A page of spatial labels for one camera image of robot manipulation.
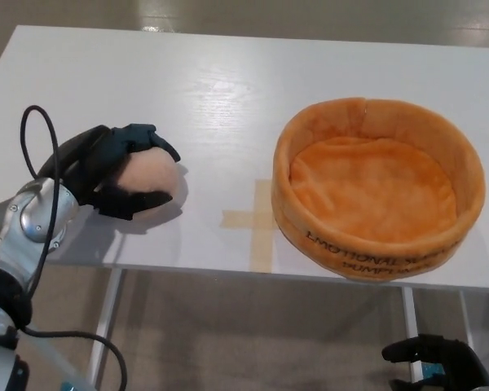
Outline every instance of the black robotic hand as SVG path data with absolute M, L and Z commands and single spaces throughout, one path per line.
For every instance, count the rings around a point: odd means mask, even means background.
M 59 146 L 59 167 L 62 183 L 80 205 L 90 204 L 99 214 L 131 220 L 134 213 L 166 204 L 172 195 L 165 191 L 128 192 L 105 180 L 116 173 L 130 153 L 159 147 L 174 162 L 181 160 L 176 150 L 156 134 L 154 125 L 131 124 L 124 128 L 97 126 L 71 138 Z M 52 178 L 52 156 L 38 172 Z
M 420 391 L 426 385 L 445 391 L 473 391 L 489 389 L 489 374 L 476 353 L 464 342 L 445 340 L 442 336 L 421 334 L 386 346 L 382 357 L 390 362 L 415 362 L 441 364 L 445 375 L 410 383 L 391 380 L 392 391 Z

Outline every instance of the silver metal arm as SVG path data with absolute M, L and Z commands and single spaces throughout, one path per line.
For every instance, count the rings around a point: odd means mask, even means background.
M 51 217 L 54 185 L 52 179 L 40 178 L 27 183 L 14 197 L 0 203 L 0 276 L 15 281 L 15 286 L 23 293 L 29 290 L 40 262 Z M 78 202 L 71 192 L 59 185 L 58 212 L 50 251 L 63 242 L 67 224 L 78 210 Z M 3 297 L 0 297 L 0 391 L 11 387 L 11 382 L 18 380 L 18 376 L 26 376 L 25 371 L 29 372 L 26 364 L 15 355 L 18 333 L 13 311 Z
M 13 276 L 25 290 L 42 254 L 54 185 L 50 178 L 37 179 L 23 186 L 13 198 L 0 203 L 0 269 Z M 78 210 L 71 192 L 59 185 L 58 213 L 50 251 L 62 243 L 67 223 Z

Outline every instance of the white table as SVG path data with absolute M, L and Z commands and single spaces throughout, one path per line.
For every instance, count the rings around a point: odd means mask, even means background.
M 457 254 L 391 283 L 403 287 L 413 335 L 411 288 L 489 292 L 489 49 L 19 27 L 0 59 L 0 201 L 29 180 L 18 129 L 30 104 L 49 112 L 61 143 L 99 124 L 150 123 L 182 155 L 181 213 L 118 222 L 84 209 L 51 258 L 114 268 L 99 325 L 105 333 L 123 268 L 254 271 L 253 232 L 223 227 L 223 211 L 253 209 L 256 181 L 271 178 L 275 142 L 293 115 L 347 96 L 402 99 L 442 113 L 465 132 L 486 172 L 486 205 Z M 38 167 L 51 146 L 37 116 L 28 133 Z M 273 275 L 347 282 L 279 231 L 272 240 Z M 95 364 L 91 373 L 95 379 Z

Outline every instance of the orange fabric basket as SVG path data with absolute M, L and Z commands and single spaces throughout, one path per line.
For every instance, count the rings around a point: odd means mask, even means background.
M 441 266 L 485 199 L 477 152 L 439 114 L 395 100 L 317 103 L 284 128 L 272 208 L 289 241 L 350 279 Z

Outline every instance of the basket rim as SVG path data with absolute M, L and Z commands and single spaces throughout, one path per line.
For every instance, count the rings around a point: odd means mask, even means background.
M 477 163 L 475 170 L 476 182 L 475 186 L 478 186 L 473 202 L 470 207 L 462 214 L 457 216 L 456 222 L 453 226 L 449 227 L 445 231 L 442 231 L 436 235 L 427 236 L 407 243 L 387 243 L 379 242 L 370 239 L 359 238 L 355 235 L 347 234 L 343 231 L 334 229 L 331 226 L 326 226 L 321 220 L 319 220 L 313 213 L 311 213 L 304 204 L 297 198 L 289 182 L 289 172 L 291 162 L 288 159 L 288 149 L 291 145 L 290 141 L 293 139 L 297 131 L 300 128 L 294 126 L 294 123 L 300 119 L 306 112 L 311 110 L 316 105 L 325 104 L 337 104 L 341 101 L 348 101 L 355 98 L 333 99 L 314 103 L 306 108 L 303 108 L 298 112 L 284 127 L 281 135 L 277 141 L 277 145 L 274 153 L 274 169 L 272 175 L 272 202 L 280 202 L 280 198 L 283 199 L 284 214 L 290 222 L 301 231 L 308 231 L 310 228 L 315 230 L 315 233 L 322 239 L 327 240 L 330 243 L 341 245 L 349 250 L 362 251 L 372 255 L 382 255 L 386 257 L 409 257 L 426 255 L 431 252 L 438 251 L 443 248 L 452 246 L 463 240 L 474 223 L 477 221 L 485 201 L 485 178 L 482 163 L 478 156 L 478 153 L 474 149 L 473 145 L 460 131 L 460 129 L 452 124 L 445 117 L 440 116 L 438 113 L 424 108 L 414 103 L 405 102 L 396 99 L 366 99 L 366 101 L 384 101 L 387 103 L 404 104 L 410 108 L 421 110 L 423 113 L 431 116 L 436 116 L 441 121 L 444 121 L 446 126 L 451 127 L 456 131 L 456 137 L 460 143 L 463 143 L 469 154 L 471 154 L 474 161 Z M 297 226 L 297 223 L 293 218 L 294 216 L 300 219 L 305 227 Z

